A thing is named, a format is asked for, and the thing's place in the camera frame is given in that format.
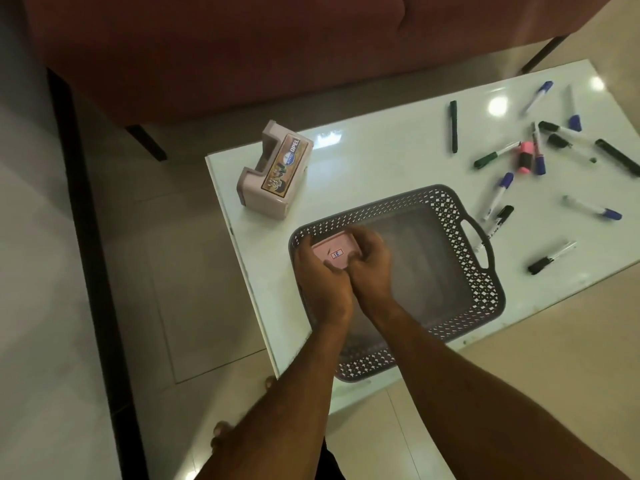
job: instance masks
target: pink box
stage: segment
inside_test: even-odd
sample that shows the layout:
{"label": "pink box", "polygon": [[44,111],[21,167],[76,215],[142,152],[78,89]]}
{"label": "pink box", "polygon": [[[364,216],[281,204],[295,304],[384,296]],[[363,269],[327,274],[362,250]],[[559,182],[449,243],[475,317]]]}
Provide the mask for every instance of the pink box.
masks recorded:
{"label": "pink box", "polygon": [[340,269],[347,267],[347,259],[350,252],[360,252],[358,243],[353,236],[346,231],[327,237],[324,241],[313,245],[312,249],[320,261],[329,261],[332,265]]}

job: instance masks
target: pink highlighter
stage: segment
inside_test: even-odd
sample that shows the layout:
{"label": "pink highlighter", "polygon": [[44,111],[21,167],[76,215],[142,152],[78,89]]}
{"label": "pink highlighter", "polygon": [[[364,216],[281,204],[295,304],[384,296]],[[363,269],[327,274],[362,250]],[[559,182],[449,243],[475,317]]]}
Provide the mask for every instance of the pink highlighter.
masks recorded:
{"label": "pink highlighter", "polygon": [[327,237],[324,241],[311,246],[311,249],[314,250],[314,254],[318,256],[320,261],[329,261],[340,269],[347,267],[350,252],[356,251],[360,253],[358,243],[347,231]]}
{"label": "pink highlighter", "polygon": [[520,145],[520,156],[518,158],[518,171],[520,173],[530,173],[533,168],[533,143],[523,141]]}

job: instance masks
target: red sofa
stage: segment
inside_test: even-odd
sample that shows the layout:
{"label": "red sofa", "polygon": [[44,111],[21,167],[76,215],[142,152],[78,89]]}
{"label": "red sofa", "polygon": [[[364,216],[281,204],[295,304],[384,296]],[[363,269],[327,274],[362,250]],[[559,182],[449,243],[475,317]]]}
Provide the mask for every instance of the red sofa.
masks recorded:
{"label": "red sofa", "polygon": [[44,63],[117,124],[174,121],[578,30],[609,0],[24,0]]}

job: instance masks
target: glossy table surface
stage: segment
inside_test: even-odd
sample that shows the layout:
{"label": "glossy table surface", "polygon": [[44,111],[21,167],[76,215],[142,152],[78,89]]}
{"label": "glossy table surface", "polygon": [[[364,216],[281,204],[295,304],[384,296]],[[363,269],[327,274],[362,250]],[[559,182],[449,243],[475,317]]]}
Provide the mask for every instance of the glossy table surface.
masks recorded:
{"label": "glossy table surface", "polygon": [[[553,80],[554,87],[523,117],[524,106],[546,80]],[[287,250],[297,227],[434,184],[450,186],[468,212],[479,217],[498,181],[515,168],[516,154],[504,155],[479,171],[472,168],[473,161],[511,141],[531,139],[533,120],[566,125],[571,115],[569,84],[584,133],[604,138],[640,162],[640,137],[588,61],[302,131],[315,145],[306,182],[284,221],[246,209],[238,199],[238,176],[243,167],[256,165],[260,143],[207,156],[276,373],[287,368],[310,332]],[[458,102],[459,150],[455,155],[449,150],[447,118],[452,100]],[[572,155],[571,150],[545,145],[544,153],[547,174],[516,176],[502,201],[513,205],[515,211],[492,238],[506,309],[500,318],[450,342],[455,349],[531,316],[640,258],[640,179],[589,146],[585,153],[596,156],[597,164]],[[603,221],[571,209],[561,202],[564,194],[614,209],[623,218]],[[473,245],[477,243],[473,233],[469,238]],[[566,240],[578,241],[577,249],[536,276],[526,272],[527,265]],[[400,377],[393,368],[353,384],[334,379],[331,411]]]}

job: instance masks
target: forearm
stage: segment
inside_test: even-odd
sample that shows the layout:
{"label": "forearm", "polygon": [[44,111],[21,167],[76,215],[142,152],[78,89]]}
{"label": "forearm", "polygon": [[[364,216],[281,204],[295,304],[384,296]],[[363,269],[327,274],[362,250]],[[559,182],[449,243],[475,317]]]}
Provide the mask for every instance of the forearm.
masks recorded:
{"label": "forearm", "polygon": [[374,319],[459,480],[624,479],[548,412],[432,337],[401,307]]}
{"label": "forearm", "polygon": [[312,479],[347,326],[322,324],[198,478]]}

